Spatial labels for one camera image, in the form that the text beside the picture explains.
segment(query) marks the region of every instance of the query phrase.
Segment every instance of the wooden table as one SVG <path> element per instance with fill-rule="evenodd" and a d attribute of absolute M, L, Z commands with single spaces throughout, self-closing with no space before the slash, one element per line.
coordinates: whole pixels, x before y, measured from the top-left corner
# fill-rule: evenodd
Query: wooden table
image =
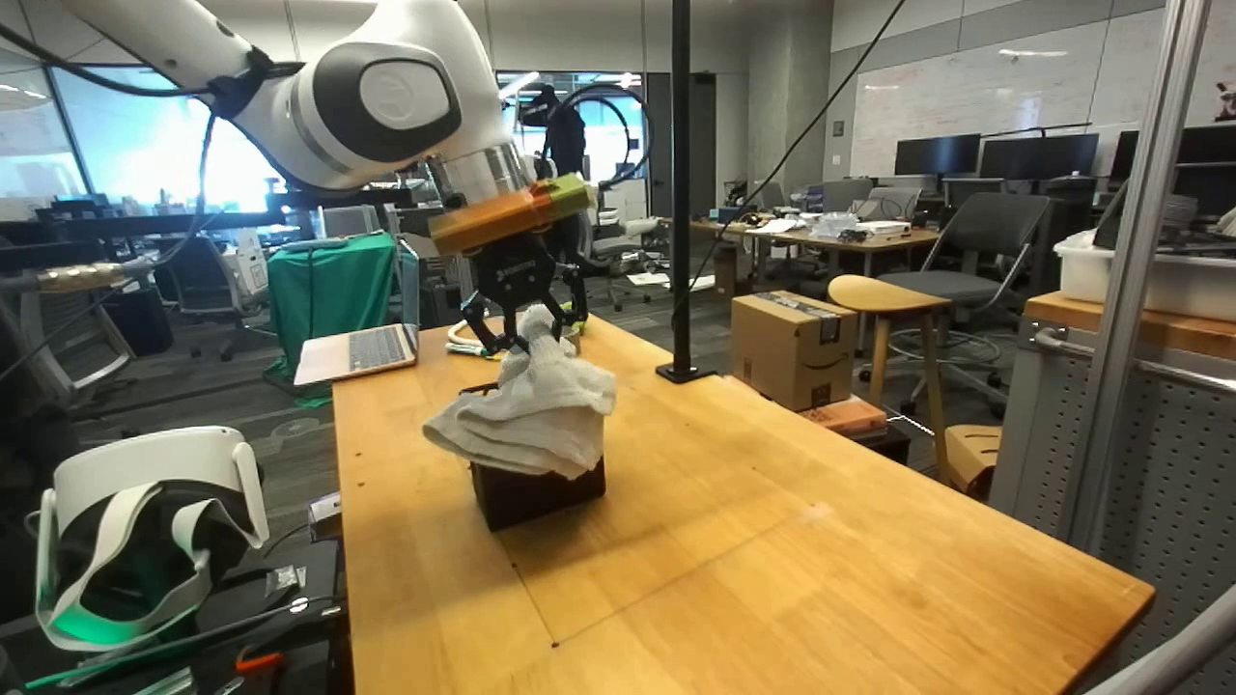
<path fill-rule="evenodd" d="M 591 321 L 612 492 L 507 533 L 421 425 L 494 364 L 336 381 L 358 692 L 1061 692 L 1150 586 Z"/>
<path fill-rule="evenodd" d="M 754 241 L 754 245 L 788 245 L 788 246 L 815 246 L 824 255 L 832 255 L 832 265 L 842 265 L 842 255 L 863 255 L 863 275 L 878 275 L 878 255 L 913 255 L 913 252 L 927 252 L 939 233 L 932 229 L 908 229 L 901 241 L 820 241 L 809 233 L 757 233 L 754 223 L 712 223 L 712 221 L 697 221 L 693 233 L 727 233 L 735 241 Z"/>
<path fill-rule="evenodd" d="M 1105 305 L 1075 303 L 1061 292 L 1038 292 L 1026 303 L 1026 321 L 1054 327 L 1097 333 Z M 1236 321 L 1209 321 L 1186 314 L 1145 314 L 1145 333 L 1160 351 L 1192 351 L 1214 360 L 1236 360 Z"/>

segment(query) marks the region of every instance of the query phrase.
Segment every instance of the cardboard box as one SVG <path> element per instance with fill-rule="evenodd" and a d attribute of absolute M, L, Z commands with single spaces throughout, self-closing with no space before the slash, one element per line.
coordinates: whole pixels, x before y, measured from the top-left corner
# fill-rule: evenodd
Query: cardboard box
<path fill-rule="evenodd" d="M 788 411 L 848 396 L 859 317 L 805 292 L 731 305 L 731 373 Z"/>

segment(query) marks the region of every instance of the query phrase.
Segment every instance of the cable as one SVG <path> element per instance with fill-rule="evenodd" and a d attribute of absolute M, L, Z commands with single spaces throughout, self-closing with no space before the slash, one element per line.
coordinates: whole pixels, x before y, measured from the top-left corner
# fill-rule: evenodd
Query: cable
<path fill-rule="evenodd" d="M 218 140 L 218 113 L 207 113 L 205 130 L 200 130 L 200 148 L 197 148 L 197 210 L 193 210 L 193 229 L 200 233 L 205 223 L 205 171 L 207 171 L 207 148 Z"/>
<path fill-rule="evenodd" d="M 637 161 L 630 161 L 630 124 L 626 124 L 626 116 L 621 116 L 621 109 L 615 104 L 615 97 L 626 97 L 626 99 L 632 99 L 637 109 L 642 109 L 642 116 L 646 116 L 646 148 L 642 148 L 642 158 Z M 551 124 L 555 124 L 555 116 L 565 113 L 565 109 L 581 109 L 581 104 L 588 104 L 588 99 L 599 99 L 599 104 L 605 104 L 612 113 L 618 113 L 618 124 L 621 124 L 621 130 L 626 130 L 626 161 L 618 161 L 618 174 L 615 176 L 605 176 L 605 183 L 599 183 L 599 189 L 615 189 L 618 183 L 630 183 L 637 171 L 646 171 L 646 161 L 650 161 L 650 149 L 654 149 L 654 142 L 650 142 L 650 134 L 654 134 L 654 116 L 650 116 L 650 104 L 632 94 L 632 90 L 621 90 L 618 81 L 591 81 L 591 84 L 581 84 L 581 90 L 570 90 L 559 104 L 551 104 L 547 109 L 547 116 L 543 116 L 543 142 L 547 142 L 547 130 L 551 130 Z"/>
<path fill-rule="evenodd" d="M 824 109 L 805 124 L 805 130 L 784 148 L 784 155 L 773 161 L 773 171 L 765 174 L 765 183 L 747 194 L 739 202 L 739 211 L 762 198 L 770 189 L 770 183 L 784 171 L 784 161 L 805 148 L 805 140 L 820 127 L 820 121 L 828 116 L 828 109 L 833 109 L 833 99 L 845 94 L 845 84 L 859 77 L 859 70 L 865 64 L 865 58 L 879 46 L 883 31 L 892 28 L 892 18 L 901 14 L 903 0 L 892 3 L 892 12 L 883 14 L 879 31 L 863 46 L 859 62 L 848 64 L 848 73 L 833 84 L 833 94 L 824 99 Z M 718 233 L 712 233 L 712 241 L 718 245 L 727 233 L 731 233 L 735 218 L 722 221 Z"/>
<path fill-rule="evenodd" d="M 139 90 L 139 84 L 107 81 L 102 73 L 88 73 L 88 70 L 58 58 L 50 50 L 41 50 L 39 43 L 24 40 L 19 31 L 10 31 L 3 23 L 0 23 L 0 40 L 17 43 L 19 50 L 26 50 L 26 53 L 35 53 L 35 58 L 41 58 L 41 62 L 50 62 L 50 64 L 58 64 L 58 70 L 66 70 L 66 73 L 73 73 L 82 81 L 94 81 L 102 90 L 115 90 L 115 94 L 126 94 L 126 97 L 162 97 L 167 99 L 167 97 L 200 97 L 205 94 L 205 90 Z"/>

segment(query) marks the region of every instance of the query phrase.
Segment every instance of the stool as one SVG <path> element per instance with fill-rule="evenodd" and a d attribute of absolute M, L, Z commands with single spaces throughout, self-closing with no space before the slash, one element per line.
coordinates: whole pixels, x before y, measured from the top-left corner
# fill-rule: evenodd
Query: stool
<path fill-rule="evenodd" d="M 941 431 L 941 444 L 946 444 L 941 483 L 985 503 L 993 487 L 997 454 L 1002 454 L 1002 430 L 949 425 Z"/>
<path fill-rule="evenodd" d="M 873 321 L 873 381 L 868 396 L 883 402 L 883 381 L 887 381 L 887 349 L 892 349 L 892 321 L 917 321 L 918 324 L 918 349 L 924 349 L 924 421 L 932 430 L 932 454 L 933 463 L 946 463 L 946 444 L 941 444 L 941 390 L 939 390 L 939 364 L 933 364 L 933 327 L 939 314 L 949 305 L 946 297 L 933 292 L 917 292 L 879 277 L 865 275 L 837 275 L 828 285 L 832 303 L 863 314 Z"/>

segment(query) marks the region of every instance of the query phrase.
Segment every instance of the black pole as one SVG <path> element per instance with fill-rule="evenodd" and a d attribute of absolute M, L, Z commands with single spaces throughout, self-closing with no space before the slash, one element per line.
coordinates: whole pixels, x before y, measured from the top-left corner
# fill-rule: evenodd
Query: black pole
<path fill-rule="evenodd" d="M 693 368 L 693 0 L 671 0 L 671 364 L 657 368 L 667 381 L 699 377 Z"/>

